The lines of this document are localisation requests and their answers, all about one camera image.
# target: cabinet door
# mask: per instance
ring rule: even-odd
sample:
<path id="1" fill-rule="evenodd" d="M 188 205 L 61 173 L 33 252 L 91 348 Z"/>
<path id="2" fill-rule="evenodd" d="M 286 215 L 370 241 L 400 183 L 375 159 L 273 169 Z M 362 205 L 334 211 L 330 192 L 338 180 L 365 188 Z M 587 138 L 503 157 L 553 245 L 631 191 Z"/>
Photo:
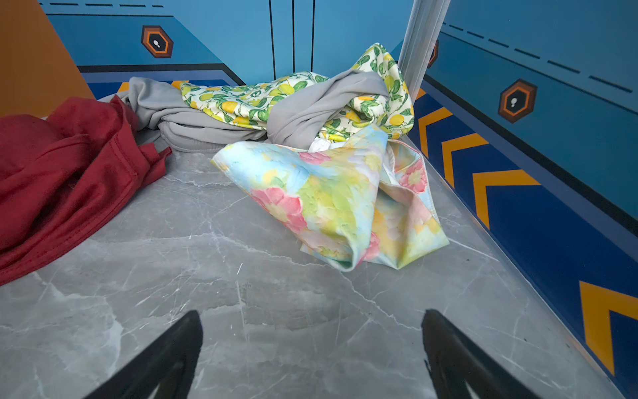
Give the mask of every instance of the cabinet door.
<path id="1" fill-rule="evenodd" d="M 332 77 L 354 65 L 374 43 L 398 54 L 394 49 L 405 37 L 413 0 L 315 0 L 314 4 L 312 69 Z"/>

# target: clothing pile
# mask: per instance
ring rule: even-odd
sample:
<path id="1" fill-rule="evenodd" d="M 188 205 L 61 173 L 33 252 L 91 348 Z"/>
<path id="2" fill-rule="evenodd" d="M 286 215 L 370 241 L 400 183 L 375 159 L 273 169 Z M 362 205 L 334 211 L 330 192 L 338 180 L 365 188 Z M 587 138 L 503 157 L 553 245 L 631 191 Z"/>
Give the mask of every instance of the clothing pile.
<path id="1" fill-rule="evenodd" d="M 166 174 L 119 98 L 70 98 L 46 121 L 0 118 L 0 285 L 64 255 Z"/>
<path id="2" fill-rule="evenodd" d="M 71 98 L 46 120 L 0 119 L 0 285 L 77 246 L 163 176 L 171 148 L 157 152 L 160 135 L 178 151 L 217 153 L 213 164 L 302 251 L 339 270 L 399 269 L 448 243 L 424 159 L 398 141 L 414 109 L 378 43 L 331 79 L 129 83 L 99 101 Z"/>

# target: red cloth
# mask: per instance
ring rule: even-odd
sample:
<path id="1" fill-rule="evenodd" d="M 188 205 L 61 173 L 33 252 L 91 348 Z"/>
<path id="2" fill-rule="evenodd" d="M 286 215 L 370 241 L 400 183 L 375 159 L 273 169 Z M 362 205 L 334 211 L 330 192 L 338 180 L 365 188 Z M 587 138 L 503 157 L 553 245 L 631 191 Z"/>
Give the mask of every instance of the red cloth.
<path id="1" fill-rule="evenodd" d="M 138 147 L 138 123 L 117 96 L 70 98 L 46 121 L 0 118 L 0 285 L 70 251 L 166 174 L 170 148 Z"/>

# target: hexagon emblem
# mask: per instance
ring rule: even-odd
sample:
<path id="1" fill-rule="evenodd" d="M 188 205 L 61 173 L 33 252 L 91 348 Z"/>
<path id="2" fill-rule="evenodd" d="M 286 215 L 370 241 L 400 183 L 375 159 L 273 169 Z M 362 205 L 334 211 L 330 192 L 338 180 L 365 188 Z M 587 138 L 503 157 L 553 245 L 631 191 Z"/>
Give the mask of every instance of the hexagon emblem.
<path id="1" fill-rule="evenodd" d="M 538 87 L 519 79 L 501 93 L 498 114 L 514 123 L 534 111 Z"/>
<path id="2" fill-rule="evenodd" d="M 436 61 L 436 59 L 438 58 L 438 40 L 436 41 L 436 43 L 434 43 L 434 50 L 432 50 L 432 55 L 430 56 L 430 61 L 427 62 L 427 67 L 431 67 L 432 64 L 434 64 L 434 62 Z"/>
<path id="3" fill-rule="evenodd" d="M 142 44 L 155 58 L 170 58 L 173 40 L 160 26 L 142 27 Z"/>

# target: yellow chevron stripe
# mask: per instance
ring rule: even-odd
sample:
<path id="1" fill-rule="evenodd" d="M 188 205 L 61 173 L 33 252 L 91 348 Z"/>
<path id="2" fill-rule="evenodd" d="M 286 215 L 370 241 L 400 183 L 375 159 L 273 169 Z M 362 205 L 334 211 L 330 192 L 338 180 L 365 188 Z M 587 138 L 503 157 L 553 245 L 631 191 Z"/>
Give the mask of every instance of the yellow chevron stripe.
<path id="1" fill-rule="evenodd" d="M 638 298 L 581 282 L 581 301 L 585 342 L 609 372 L 615 375 L 609 312 L 638 320 Z"/>
<path id="2" fill-rule="evenodd" d="M 449 116 L 452 116 L 452 113 L 448 111 L 447 108 L 439 108 L 438 110 L 419 118 L 419 136 L 421 137 L 421 151 L 426 156 L 426 158 L 430 157 L 429 153 L 427 152 L 426 126 L 429 126 L 430 124 L 441 121 L 442 119 L 445 119 Z"/>
<path id="3" fill-rule="evenodd" d="M 173 87 L 176 87 L 177 89 L 181 89 L 181 84 L 183 82 L 188 82 L 188 80 L 173 80 L 173 82 L 170 84 Z"/>
<path id="4" fill-rule="evenodd" d="M 489 144 L 483 137 L 477 133 L 471 135 L 459 137 L 444 141 L 441 143 L 443 148 L 443 172 L 445 173 L 445 180 L 450 183 L 450 186 L 454 187 L 454 168 L 452 166 L 452 152 L 460 149 L 479 147 Z"/>
<path id="5" fill-rule="evenodd" d="M 489 229 L 487 211 L 487 186 L 540 186 L 540 183 L 524 170 L 502 170 L 500 172 L 474 173 L 474 198 L 477 216 Z"/>

